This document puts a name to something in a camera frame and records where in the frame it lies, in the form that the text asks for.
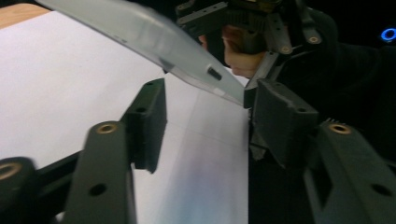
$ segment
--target human hand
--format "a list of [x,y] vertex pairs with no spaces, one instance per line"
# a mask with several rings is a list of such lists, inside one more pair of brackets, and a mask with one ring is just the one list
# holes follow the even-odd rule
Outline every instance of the human hand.
[[233,70],[233,73],[242,77],[253,77],[264,57],[264,52],[257,54],[244,53],[244,31],[231,25],[222,28],[224,42],[224,61]]

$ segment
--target white paper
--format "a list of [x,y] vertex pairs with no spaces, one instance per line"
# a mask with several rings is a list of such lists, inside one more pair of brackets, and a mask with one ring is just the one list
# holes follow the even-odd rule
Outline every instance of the white paper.
[[138,223],[248,223],[248,112],[51,12],[0,30],[0,159],[42,168],[118,120],[165,77],[168,124],[155,174],[134,170]]

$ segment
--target blue light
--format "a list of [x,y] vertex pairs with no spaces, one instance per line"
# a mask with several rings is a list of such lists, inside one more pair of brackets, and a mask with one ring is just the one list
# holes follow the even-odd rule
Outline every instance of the blue light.
[[390,42],[396,39],[396,29],[395,28],[386,29],[384,32],[382,32],[381,38],[385,42]]

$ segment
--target brass screw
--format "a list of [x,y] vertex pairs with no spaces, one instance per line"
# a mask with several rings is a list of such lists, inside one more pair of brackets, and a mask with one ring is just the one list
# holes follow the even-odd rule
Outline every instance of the brass screw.
[[316,36],[312,36],[312,37],[309,38],[309,42],[317,43],[318,42],[318,38]]
[[117,125],[115,124],[103,124],[96,129],[97,133],[113,133],[117,130]]
[[332,130],[335,133],[340,133],[340,134],[350,134],[352,131],[350,128],[348,128],[345,125],[342,124],[331,124],[329,125],[330,130]]
[[280,49],[280,51],[281,51],[282,53],[289,53],[289,52],[290,52],[290,49],[289,49],[288,47],[282,47],[282,49]]
[[10,162],[0,165],[0,171],[7,168],[7,171],[3,172],[2,174],[0,173],[0,180],[7,179],[10,176],[15,175],[22,168],[22,166],[16,162]]

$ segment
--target bolt hole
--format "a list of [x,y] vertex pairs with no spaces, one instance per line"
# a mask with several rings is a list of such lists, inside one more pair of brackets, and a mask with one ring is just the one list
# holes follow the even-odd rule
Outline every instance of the bolt hole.
[[140,107],[140,108],[137,108],[136,111],[139,113],[143,113],[143,112],[146,112],[146,108]]
[[335,132],[335,133],[340,133],[340,134],[350,134],[351,131],[347,126],[341,125],[341,124],[331,124],[329,128]]
[[311,43],[316,43],[316,42],[318,42],[318,38],[315,37],[315,36],[312,36],[312,37],[309,38],[309,41],[310,41]]
[[7,179],[13,175],[15,175],[22,166],[16,162],[9,162],[6,164],[0,165],[0,180]]
[[392,196],[392,192],[389,189],[387,189],[384,186],[382,186],[382,185],[373,184],[372,188],[373,188],[373,190],[375,192],[377,192],[379,194],[382,194],[384,196]]
[[106,185],[97,184],[90,189],[90,195],[93,197],[99,196],[106,191]]
[[117,126],[114,124],[104,124],[100,126],[98,129],[96,129],[97,133],[112,133],[116,131]]

